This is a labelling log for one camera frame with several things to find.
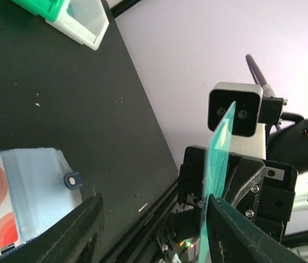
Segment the blue leather card holder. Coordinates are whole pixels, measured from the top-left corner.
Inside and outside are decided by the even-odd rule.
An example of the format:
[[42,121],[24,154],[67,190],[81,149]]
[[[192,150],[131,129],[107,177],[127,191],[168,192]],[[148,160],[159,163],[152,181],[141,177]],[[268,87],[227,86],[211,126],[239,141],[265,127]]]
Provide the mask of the blue leather card holder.
[[82,202],[80,175],[54,148],[0,150],[18,241],[0,255],[38,237]]

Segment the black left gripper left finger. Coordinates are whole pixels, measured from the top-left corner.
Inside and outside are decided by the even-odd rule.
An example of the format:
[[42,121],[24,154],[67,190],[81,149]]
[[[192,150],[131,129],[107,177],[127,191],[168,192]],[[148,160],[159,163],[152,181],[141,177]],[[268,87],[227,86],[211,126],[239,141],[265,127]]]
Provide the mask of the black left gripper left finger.
[[0,262],[99,262],[103,198],[97,193],[51,228],[0,256]]

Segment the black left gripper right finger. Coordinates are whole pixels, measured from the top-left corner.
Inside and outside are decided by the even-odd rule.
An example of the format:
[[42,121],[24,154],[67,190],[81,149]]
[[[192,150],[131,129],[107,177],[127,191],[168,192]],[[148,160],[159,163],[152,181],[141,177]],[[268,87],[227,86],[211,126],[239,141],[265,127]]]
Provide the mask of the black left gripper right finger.
[[214,195],[208,199],[207,236],[212,262],[305,262]]

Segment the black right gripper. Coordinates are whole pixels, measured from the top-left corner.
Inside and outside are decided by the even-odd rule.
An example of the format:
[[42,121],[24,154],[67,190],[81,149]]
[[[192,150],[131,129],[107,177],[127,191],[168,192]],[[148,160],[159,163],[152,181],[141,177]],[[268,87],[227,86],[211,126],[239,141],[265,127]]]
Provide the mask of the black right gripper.
[[[206,149],[185,150],[178,177],[178,203],[202,199]],[[290,164],[231,153],[226,163],[223,199],[274,240],[281,241],[290,221],[298,172]]]

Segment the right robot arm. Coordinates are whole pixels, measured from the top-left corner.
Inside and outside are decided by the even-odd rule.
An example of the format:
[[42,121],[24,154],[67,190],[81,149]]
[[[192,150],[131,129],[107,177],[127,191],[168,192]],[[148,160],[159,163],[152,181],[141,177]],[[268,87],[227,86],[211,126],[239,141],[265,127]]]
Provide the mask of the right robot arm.
[[[308,210],[308,119],[296,116],[293,125],[270,134],[267,159],[262,160],[266,175],[258,193],[248,193],[238,203],[240,212],[253,208],[252,220],[272,238],[280,241],[293,211]],[[185,149],[178,177],[178,203],[197,207],[202,200],[202,177],[207,150],[197,146]],[[236,179],[239,168],[256,164],[246,156],[230,153],[226,165],[226,183]]]

